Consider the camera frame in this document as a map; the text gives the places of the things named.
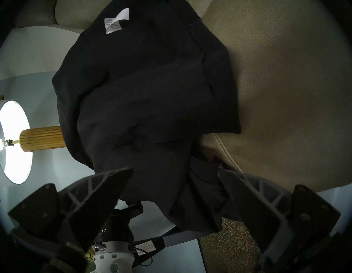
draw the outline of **black fabric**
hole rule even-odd
[[[104,18],[127,7],[122,29],[105,34]],[[76,160],[96,173],[133,167],[122,200],[153,201],[184,229],[219,231],[213,206],[227,197],[203,208],[209,198],[190,172],[191,143],[206,133],[240,133],[237,94],[225,46],[185,0],[112,1],[52,83]]]

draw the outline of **glowing lamp shade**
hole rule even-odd
[[[0,124],[2,141],[18,140],[22,130],[30,128],[25,112],[14,100],[0,101]],[[0,181],[0,183],[14,185],[25,182],[31,171],[32,159],[33,153],[23,151],[19,144],[5,148],[0,145],[0,165],[7,178],[12,182]]]

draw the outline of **beige couch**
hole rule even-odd
[[[289,190],[349,184],[352,52],[325,6],[318,0],[188,1],[229,50],[243,129],[202,136],[206,157]],[[43,14],[53,13],[33,24],[80,33],[110,0],[44,2]],[[33,25],[23,16],[18,26]]]

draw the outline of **cable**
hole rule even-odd
[[[143,249],[140,249],[140,248],[137,248],[137,247],[135,247],[134,249],[135,249],[135,250],[143,251],[144,253],[148,254],[149,258],[151,259],[150,264],[148,264],[148,265],[143,265],[143,264],[140,263],[139,265],[141,265],[141,266],[151,266],[151,264],[153,263],[153,258],[152,258],[152,256],[150,256],[150,254],[149,254],[147,251],[143,250]]]

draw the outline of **clothing label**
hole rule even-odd
[[[145,242],[143,244],[139,244],[135,246],[136,248],[143,249],[147,252],[152,252],[153,250],[156,250],[154,244],[152,241]],[[138,256],[145,254],[143,251],[137,250]]]
[[[115,18],[105,18],[105,29],[106,34],[112,33],[114,31],[122,29],[119,23],[119,20],[129,20],[130,19],[130,10],[125,8],[122,10]]]

